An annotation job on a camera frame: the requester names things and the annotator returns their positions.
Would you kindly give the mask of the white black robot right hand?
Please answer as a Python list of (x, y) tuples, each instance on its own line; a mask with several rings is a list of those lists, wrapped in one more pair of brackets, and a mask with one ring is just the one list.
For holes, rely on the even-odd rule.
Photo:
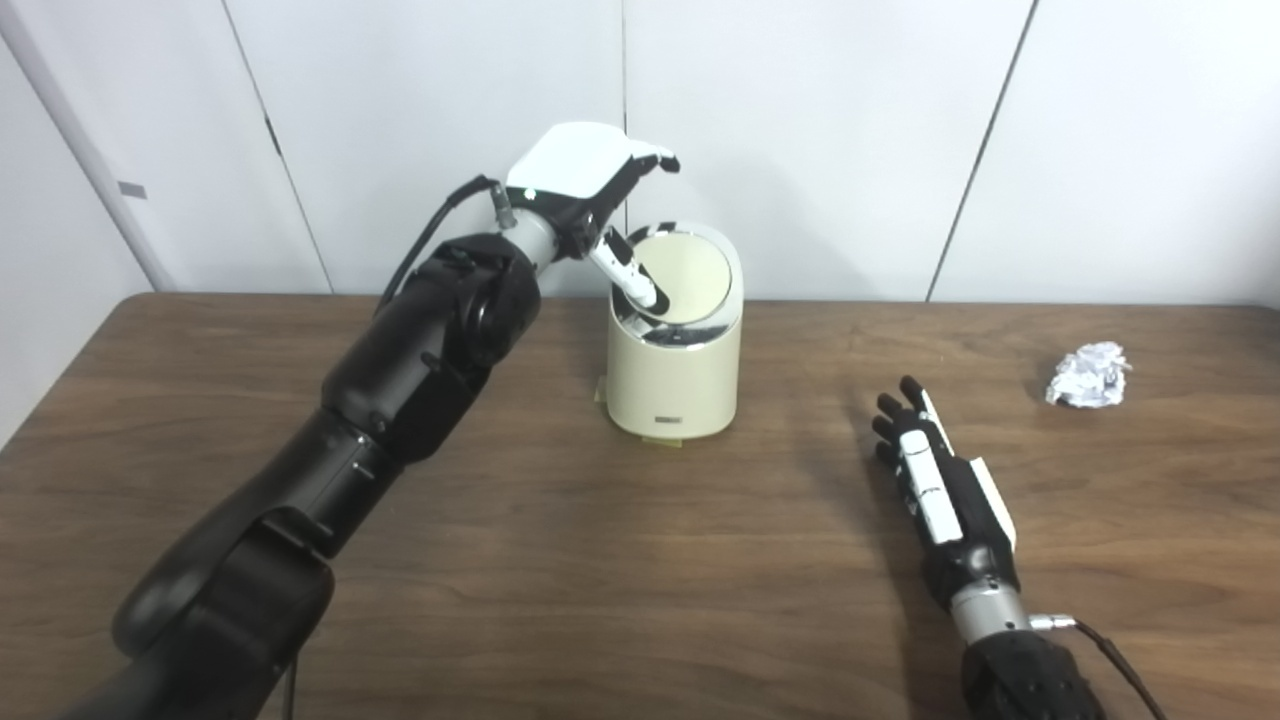
[(974, 584), (1019, 591), (1018, 533), (986, 460), (955, 451), (928, 391), (911, 375), (876, 406), (876, 457), (916, 529), (934, 602), (946, 609)]

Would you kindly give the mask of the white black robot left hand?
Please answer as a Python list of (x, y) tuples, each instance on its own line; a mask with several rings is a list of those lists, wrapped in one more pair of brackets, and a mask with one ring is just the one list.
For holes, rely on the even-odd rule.
[(611, 224), (640, 179), (681, 163), (659, 145), (598, 122), (553, 126), (509, 169), (495, 197), (500, 233), (535, 274), (566, 259), (589, 260), (637, 309), (662, 315), (669, 297)]

